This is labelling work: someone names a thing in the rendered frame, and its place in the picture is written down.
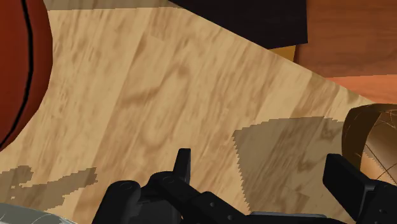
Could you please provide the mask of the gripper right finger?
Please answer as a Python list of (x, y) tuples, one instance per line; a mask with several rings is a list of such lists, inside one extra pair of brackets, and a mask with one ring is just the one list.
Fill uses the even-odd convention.
[(370, 179), (342, 155), (327, 154), (323, 185), (356, 224), (397, 224), (397, 186)]

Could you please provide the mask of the red-brown ball with black line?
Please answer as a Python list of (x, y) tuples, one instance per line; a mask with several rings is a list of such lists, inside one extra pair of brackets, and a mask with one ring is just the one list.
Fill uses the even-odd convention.
[(53, 66), (43, 0), (0, 0), (0, 151), (38, 110)]

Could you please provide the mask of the grey rounded object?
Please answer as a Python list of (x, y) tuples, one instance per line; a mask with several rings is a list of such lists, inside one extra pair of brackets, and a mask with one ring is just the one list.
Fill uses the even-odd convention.
[(77, 224), (71, 220), (27, 207), (0, 203), (0, 224)]

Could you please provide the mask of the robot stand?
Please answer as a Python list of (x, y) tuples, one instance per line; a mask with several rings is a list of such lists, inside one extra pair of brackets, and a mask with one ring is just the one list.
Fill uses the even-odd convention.
[(266, 49), (306, 44), (306, 0), (169, 0)]

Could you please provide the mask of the brown bowl with thin lines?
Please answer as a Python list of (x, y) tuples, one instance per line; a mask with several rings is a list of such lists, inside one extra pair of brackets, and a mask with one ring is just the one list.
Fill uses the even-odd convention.
[(350, 109), (342, 129), (342, 156), (369, 178), (397, 186), (397, 104)]

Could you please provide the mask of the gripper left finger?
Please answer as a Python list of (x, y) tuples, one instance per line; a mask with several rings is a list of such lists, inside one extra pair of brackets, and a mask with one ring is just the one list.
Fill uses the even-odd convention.
[(248, 224), (245, 214), (211, 192), (190, 186), (191, 149), (178, 150), (172, 171), (152, 174), (145, 186), (110, 184), (92, 224)]

